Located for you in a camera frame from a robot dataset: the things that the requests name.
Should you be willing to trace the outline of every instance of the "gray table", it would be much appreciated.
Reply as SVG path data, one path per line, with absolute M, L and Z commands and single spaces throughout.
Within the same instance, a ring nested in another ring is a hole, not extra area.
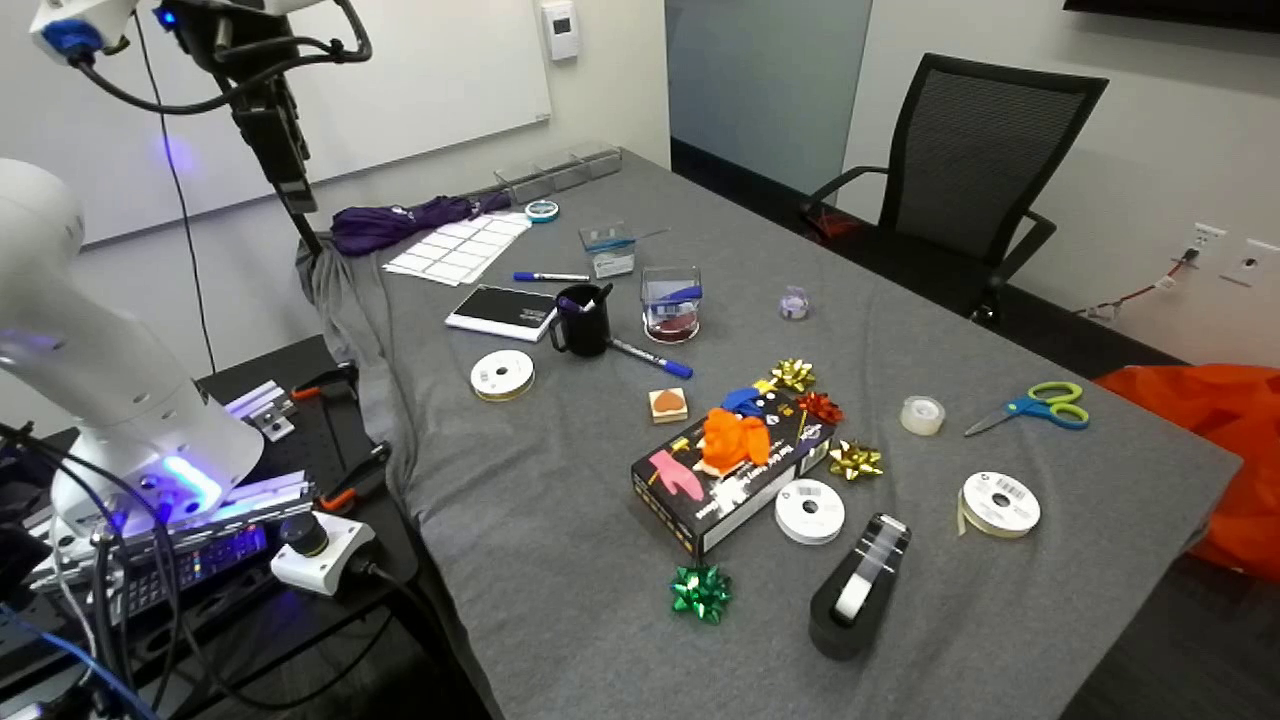
M 700 370 L 697 412 L 801 356 L 849 412 L 836 435 L 883 447 L 886 476 L 836 478 L 849 528 L 829 549 L 789 545 L 770 512 L 744 524 L 713 554 L 735 581 L 726 618 L 693 625 L 666 609 L 685 554 L 629 486 L 629 465 L 671 432 L 642 412 L 666 375 L 533 345 L 535 388 L 483 404 L 466 367 L 506 345 L 442 330 L 464 289 L 385 277 L 393 251 L 322 257 L 317 303 L 364 367 L 369 432 L 400 447 L 395 492 L 503 717 L 1055 717 L 1237 466 L 1088 380 L 1088 432 L 1018 421 L 958 440 L 1013 391 L 1068 370 L 634 157 L 556 198 L 565 216 L 521 234 L 491 284 L 584 266 L 575 229 L 629 219 L 642 259 L 704 266 L 704 330 L 671 353 Z M 820 311 L 781 320 L 783 284 Z M 633 279 L 612 291 L 612 326 L 638 334 Z M 944 435 L 906 435 L 905 396 L 937 396 Z M 1037 534 L 954 534 L 954 486 L 979 466 L 1039 494 Z M 836 665 L 809 644 L 809 594 L 870 512 L 915 534 L 881 644 Z

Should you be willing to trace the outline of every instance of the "wall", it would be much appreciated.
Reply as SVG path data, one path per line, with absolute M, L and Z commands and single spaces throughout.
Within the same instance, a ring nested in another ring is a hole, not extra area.
M 317 222 L 347 204 L 411 204 L 441 193 L 483 187 L 491 183 L 495 169 L 533 169 L 535 161 L 556 161 L 589 142 L 623 142 L 657 163 L 666 163 L 662 4 L 575 0 L 575 11 L 584 56 L 552 67 L 547 123 L 320 183 Z M 220 364 L 250 361 L 320 326 L 317 311 L 296 289 L 290 245 L 296 232 L 270 198 L 195 219 Z M 207 370 L 179 229 L 90 245 L 81 257 L 74 277 L 96 300 L 149 320 L 193 375 Z M 0 409 L 5 423 L 68 423 L 59 409 L 43 404 L 5 370 Z
M 671 136 L 816 187 L 839 171 L 870 0 L 666 0 Z
M 918 53 L 1107 74 L 1094 117 L 1037 198 L 1058 232 L 1016 284 L 1088 309 L 1169 271 L 1190 222 L 1226 229 L 1173 289 L 1125 303 L 1120 330 L 1185 361 L 1280 364 L 1280 257 L 1252 289 L 1243 234 L 1280 239 L 1280 35 L 1077 15 L 1058 0 L 877 4 L 849 163 L 883 163 Z M 853 210 L 881 207 L 849 193 Z

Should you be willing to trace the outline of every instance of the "black mug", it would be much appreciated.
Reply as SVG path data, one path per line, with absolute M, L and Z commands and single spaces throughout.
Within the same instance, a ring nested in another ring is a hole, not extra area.
M 608 353 L 608 289 L 596 284 L 567 284 L 556 296 L 556 324 L 552 324 L 552 347 L 573 356 L 600 356 Z

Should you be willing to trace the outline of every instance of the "scissors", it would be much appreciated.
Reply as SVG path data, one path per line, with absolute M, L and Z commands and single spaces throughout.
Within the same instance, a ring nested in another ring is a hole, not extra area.
M 1080 404 L 1080 396 L 1084 396 L 1084 388 L 1073 380 L 1032 384 L 1026 396 L 1016 396 L 1002 404 L 1002 414 L 973 423 L 963 435 L 979 435 L 979 432 L 1001 428 L 1016 414 L 1039 414 L 1055 428 L 1080 432 L 1080 428 L 1088 428 L 1088 409 Z

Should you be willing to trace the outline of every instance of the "black chair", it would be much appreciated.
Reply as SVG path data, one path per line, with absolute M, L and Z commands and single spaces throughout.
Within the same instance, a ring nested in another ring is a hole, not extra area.
M 997 324 L 1001 289 L 1055 232 L 1032 198 L 1103 88 L 1094 74 L 924 56 L 886 169 L 839 171 L 801 204 L 801 219 L 839 257 Z M 829 197 L 862 171 L 886 171 L 881 222 L 839 245 Z

